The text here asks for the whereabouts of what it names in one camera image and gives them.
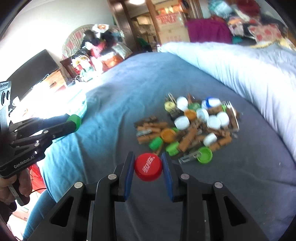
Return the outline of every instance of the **wooden nightstand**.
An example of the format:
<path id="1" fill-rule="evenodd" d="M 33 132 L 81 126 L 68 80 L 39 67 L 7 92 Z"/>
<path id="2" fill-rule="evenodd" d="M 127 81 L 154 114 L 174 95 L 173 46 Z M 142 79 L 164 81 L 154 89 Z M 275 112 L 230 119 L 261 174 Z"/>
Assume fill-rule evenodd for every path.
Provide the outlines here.
<path id="1" fill-rule="evenodd" d="M 36 111 L 42 107 L 43 102 L 50 101 L 54 93 L 67 88 L 60 69 L 51 73 L 20 101 L 18 106 L 10 113 L 13 123 L 36 117 Z"/>

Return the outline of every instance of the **drawer handle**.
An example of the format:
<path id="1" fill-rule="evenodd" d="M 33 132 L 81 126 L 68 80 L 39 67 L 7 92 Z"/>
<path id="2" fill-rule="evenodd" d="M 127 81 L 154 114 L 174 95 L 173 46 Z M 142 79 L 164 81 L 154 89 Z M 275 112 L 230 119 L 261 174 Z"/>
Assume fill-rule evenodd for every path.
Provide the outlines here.
<path id="1" fill-rule="evenodd" d="M 51 85 L 49 86 L 49 88 L 53 87 L 56 84 L 56 82 L 51 83 Z"/>

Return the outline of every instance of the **white blanket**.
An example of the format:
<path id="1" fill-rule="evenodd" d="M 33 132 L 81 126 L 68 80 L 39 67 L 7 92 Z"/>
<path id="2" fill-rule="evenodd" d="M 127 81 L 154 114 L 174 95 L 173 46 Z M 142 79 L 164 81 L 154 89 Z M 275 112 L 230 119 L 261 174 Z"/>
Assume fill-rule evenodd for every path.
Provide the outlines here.
<path id="1" fill-rule="evenodd" d="M 296 160 L 296 53 L 277 45 L 167 43 L 169 52 L 210 74 L 258 108 Z"/>

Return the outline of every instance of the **blue gripper pad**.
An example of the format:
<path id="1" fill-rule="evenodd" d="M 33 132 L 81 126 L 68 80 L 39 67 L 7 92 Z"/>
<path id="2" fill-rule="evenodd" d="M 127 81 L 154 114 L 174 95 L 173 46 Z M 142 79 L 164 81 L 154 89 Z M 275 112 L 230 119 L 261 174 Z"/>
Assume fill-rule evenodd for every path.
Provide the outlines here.
<path id="1" fill-rule="evenodd" d="M 173 179 L 170 173 L 168 160 L 165 156 L 165 152 L 163 152 L 163 154 L 161 155 L 161 162 L 163 164 L 163 176 L 165 178 L 165 186 L 168 191 L 168 196 L 171 199 L 171 201 L 173 201 Z"/>
<path id="2" fill-rule="evenodd" d="M 131 161 L 128 165 L 128 170 L 127 170 L 127 174 L 126 174 L 126 179 L 124 182 L 124 199 L 128 200 L 129 194 L 131 193 L 131 184 L 133 182 L 133 172 L 134 172 L 134 164 L 135 164 L 135 154 L 133 153 L 131 155 Z"/>

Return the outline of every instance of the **pile of bottle caps and clothespins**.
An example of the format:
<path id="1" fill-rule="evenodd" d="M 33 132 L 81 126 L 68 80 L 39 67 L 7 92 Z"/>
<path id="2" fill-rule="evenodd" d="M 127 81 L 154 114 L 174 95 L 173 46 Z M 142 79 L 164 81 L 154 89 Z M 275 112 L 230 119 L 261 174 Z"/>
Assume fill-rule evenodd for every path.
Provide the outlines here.
<path id="1" fill-rule="evenodd" d="M 175 126 L 156 116 L 134 123 L 139 144 L 149 144 L 156 155 L 167 151 L 180 164 L 196 159 L 205 164 L 212 152 L 237 138 L 239 114 L 229 101 L 199 100 L 191 94 L 175 99 L 169 93 L 164 108 Z"/>

